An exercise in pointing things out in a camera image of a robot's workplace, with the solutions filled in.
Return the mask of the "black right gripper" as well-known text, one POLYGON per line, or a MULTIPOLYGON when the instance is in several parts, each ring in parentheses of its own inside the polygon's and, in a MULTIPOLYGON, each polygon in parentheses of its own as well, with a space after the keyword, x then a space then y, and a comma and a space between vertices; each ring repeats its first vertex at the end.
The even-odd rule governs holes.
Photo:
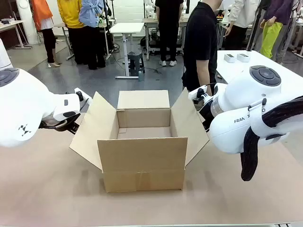
POLYGON ((209 131, 210 124, 213 121, 213 114, 211 113, 211 104, 212 100, 209 100, 208 102, 204 103, 204 100, 195 100, 195 108, 200 114, 200 116, 203 117, 203 126, 206 132, 209 131))

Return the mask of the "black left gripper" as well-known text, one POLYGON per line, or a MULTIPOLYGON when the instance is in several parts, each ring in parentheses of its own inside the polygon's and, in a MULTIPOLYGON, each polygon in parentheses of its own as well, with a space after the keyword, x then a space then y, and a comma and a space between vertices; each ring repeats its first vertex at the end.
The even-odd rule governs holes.
POLYGON ((68 118, 66 120, 57 123, 56 125, 49 125, 46 122, 41 122, 39 128, 56 130, 59 132, 69 131, 72 134, 76 134, 79 128, 79 125, 76 123, 76 120, 77 118, 68 118))

